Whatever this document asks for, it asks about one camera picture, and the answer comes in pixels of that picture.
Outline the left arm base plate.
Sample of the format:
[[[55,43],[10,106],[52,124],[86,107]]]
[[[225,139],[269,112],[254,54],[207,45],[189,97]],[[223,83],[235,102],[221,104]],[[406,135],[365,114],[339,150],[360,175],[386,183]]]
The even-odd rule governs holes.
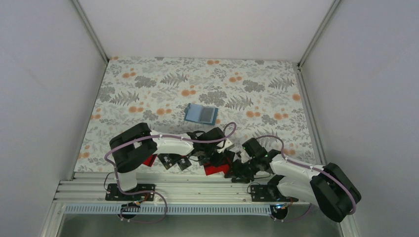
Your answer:
[[[105,196],[106,201],[153,201],[154,194],[151,193],[143,193],[143,191],[151,191],[155,190],[155,184],[137,184],[137,187],[127,191],[129,195],[123,194],[117,184],[109,184],[107,187],[107,193]]]

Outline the teal leather card holder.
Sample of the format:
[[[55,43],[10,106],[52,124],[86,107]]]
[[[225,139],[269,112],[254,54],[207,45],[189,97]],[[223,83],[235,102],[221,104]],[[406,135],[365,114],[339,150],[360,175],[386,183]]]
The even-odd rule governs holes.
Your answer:
[[[215,125],[218,108],[189,103],[185,108],[184,120],[199,124]]]

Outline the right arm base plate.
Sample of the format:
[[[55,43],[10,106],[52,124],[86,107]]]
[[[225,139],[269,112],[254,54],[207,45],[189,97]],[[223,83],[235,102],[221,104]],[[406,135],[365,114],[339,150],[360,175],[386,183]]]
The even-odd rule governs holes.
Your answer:
[[[253,202],[291,202],[298,201],[297,198],[282,195],[277,187],[283,175],[275,175],[267,184],[251,183],[248,186],[248,193]]]

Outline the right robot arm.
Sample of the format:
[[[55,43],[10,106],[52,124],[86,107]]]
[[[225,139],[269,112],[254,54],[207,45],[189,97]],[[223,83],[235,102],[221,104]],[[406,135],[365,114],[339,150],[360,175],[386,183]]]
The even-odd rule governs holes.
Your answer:
[[[228,172],[232,182],[250,183],[258,172],[264,171],[273,176],[267,193],[274,201],[286,197],[306,201],[335,222],[355,213],[362,196],[337,164],[298,161],[282,150],[267,151],[256,138],[249,139],[242,147],[250,159],[233,161]]]

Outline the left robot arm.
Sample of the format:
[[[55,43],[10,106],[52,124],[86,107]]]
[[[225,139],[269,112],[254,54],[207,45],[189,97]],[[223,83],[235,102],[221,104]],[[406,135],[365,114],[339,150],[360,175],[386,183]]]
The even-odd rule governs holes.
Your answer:
[[[136,169],[142,164],[152,166],[157,156],[167,157],[175,163],[197,157],[206,167],[206,174],[219,167],[227,173],[235,156],[229,137],[218,127],[207,132],[168,134],[152,130],[142,122],[112,138],[109,142],[111,150],[105,159],[114,166],[119,182],[118,194],[130,200],[137,195]]]

